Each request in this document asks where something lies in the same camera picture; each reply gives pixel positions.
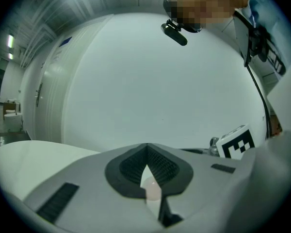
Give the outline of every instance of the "wall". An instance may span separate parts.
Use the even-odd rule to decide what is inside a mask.
[[[84,54],[68,94],[63,143],[107,151],[155,142],[207,148],[244,123],[257,144],[265,112],[243,60],[207,30],[183,31],[182,47],[160,29],[167,16],[115,15]]]
[[[55,41],[44,46],[26,68],[21,83],[20,102],[23,114],[23,129],[27,131],[31,139],[34,135],[34,107],[36,89],[39,85],[39,78],[42,74],[42,65],[47,59]]]
[[[0,102],[5,102],[7,99],[18,99],[21,81],[24,76],[24,69],[12,61],[6,67],[5,74],[3,77]]]

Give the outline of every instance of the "black slot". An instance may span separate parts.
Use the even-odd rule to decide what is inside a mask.
[[[198,150],[198,149],[180,149],[180,150],[187,151],[187,152],[190,152],[190,153],[198,153],[198,154],[203,154],[204,153],[203,150]]]
[[[50,223],[54,223],[64,208],[68,205],[78,186],[65,183],[63,184],[37,211],[37,214]]]
[[[214,169],[226,172],[226,173],[233,173],[236,169],[234,167],[225,166],[225,165],[221,165],[221,164],[213,164],[211,167]]]

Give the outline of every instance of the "white door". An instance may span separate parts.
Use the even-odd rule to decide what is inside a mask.
[[[41,82],[41,75],[44,72],[43,64],[53,49],[54,43],[46,45],[30,62],[21,83],[20,104],[23,113],[23,128],[30,138],[35,140],[34,134],[34,107],[37,86]]]
[[[62,142],[65,99],[79,62],[95,35],[111,16],[101,17],[64,33],[45,62],[35,106],[36,140]]]

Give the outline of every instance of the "black vent grille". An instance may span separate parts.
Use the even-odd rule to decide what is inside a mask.
[[[135,153],[120,164],[120,171],[129,181],[140,185],[147,163],[146,148]]]
[[[148,166],[160,187],[179,173],[179,166],[157,151],[148,148],[147,156]]]
[[[70,183],[63,184],[45,204],[37,211],[37,214],[50,223],[54,223],[64,208],[68,205],[78,186]]]

